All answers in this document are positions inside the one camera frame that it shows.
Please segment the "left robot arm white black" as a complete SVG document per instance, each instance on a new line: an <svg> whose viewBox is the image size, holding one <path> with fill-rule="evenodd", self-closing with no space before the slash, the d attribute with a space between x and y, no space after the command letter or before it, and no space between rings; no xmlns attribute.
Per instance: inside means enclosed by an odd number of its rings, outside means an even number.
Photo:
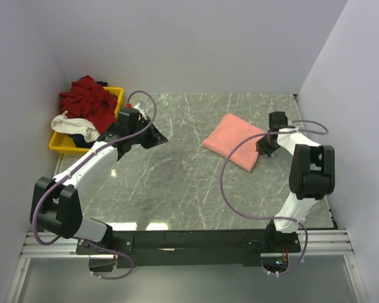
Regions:
<svg viewBox="0 0 379 303"><path fill-rule="evenodd" d="M108 129L86 154L53 178L41 177L34 186L30 221L33 234L45 244L38 230L52 232L57 238L79 238L91 242L101 254L114 247L110 225L83 216L80 196L105 169L119 161L132 146L144 149L167 143L153 120L138 109L123 108Z"/></svg>

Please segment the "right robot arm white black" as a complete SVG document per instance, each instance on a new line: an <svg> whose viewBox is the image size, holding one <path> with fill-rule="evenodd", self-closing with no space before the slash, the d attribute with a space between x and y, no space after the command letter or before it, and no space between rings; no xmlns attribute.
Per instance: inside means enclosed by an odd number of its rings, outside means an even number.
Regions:
<svg viewBox="0 0 379 303"><path fill-rule="evenodd" d="M256 142L258 153L271 156L279 148L292 156L289 173L290 193L281 210L271 219L265 232L265 246L273 252L293 244L299 224L310 209L335 187L335 150L307 138L288 123L284 112L268 115L269 131Z"/></svg>

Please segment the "pink t shirt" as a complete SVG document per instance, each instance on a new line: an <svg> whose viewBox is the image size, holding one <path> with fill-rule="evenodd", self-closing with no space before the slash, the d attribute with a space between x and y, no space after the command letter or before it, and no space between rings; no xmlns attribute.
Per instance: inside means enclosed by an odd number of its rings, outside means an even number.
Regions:
<svg viewBox="0 0 379 303"><path fill-rule="evenodd" d="M261 133L264 133L262 129L229 113L222 118L209 137L203 141L202 146L227 158L240 142ZM251 172L259 156L256 150L258 140L259 138L254 138L244 143L230 157L230 161L247 172Z"/></svg>

